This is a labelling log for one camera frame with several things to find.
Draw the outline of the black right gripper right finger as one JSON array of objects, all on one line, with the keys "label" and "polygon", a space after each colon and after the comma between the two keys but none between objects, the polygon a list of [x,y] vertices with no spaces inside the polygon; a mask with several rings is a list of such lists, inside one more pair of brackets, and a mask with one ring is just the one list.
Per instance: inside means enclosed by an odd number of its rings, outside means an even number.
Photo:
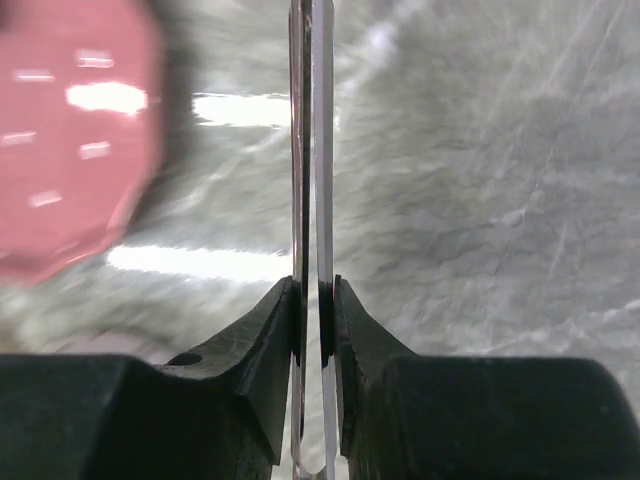
[{"label": "black right gripper right finger", "polygon": [[635,479],[639,427],[600,363],[420,355],[334,284],[340,451],[353,479]]}]

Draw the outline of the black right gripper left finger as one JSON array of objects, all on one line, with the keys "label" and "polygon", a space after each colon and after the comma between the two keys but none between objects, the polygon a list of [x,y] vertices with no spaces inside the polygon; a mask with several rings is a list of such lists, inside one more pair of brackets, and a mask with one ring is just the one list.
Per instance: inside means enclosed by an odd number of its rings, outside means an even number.
[{"label": "black right gripper left finger", "polygon": [[267,479],[281,458],[297,287],[164,365],[5,355],[5,479]]}]

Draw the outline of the metal tongs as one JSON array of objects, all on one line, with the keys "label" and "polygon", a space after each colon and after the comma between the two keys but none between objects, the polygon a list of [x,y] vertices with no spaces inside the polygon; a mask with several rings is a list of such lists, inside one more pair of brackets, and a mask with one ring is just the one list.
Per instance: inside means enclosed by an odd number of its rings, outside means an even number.
[{"label": "metal tongs", "polygon": [[[338,453],[334,321],[333,161],[334,3],[293,1],[289,9],[292,153],[292,256],[295,320],[292,346],[291,442],[296,479],[333,479]],[[304,466],[306,350],[310,253],[317,253],[325,464]]]}]

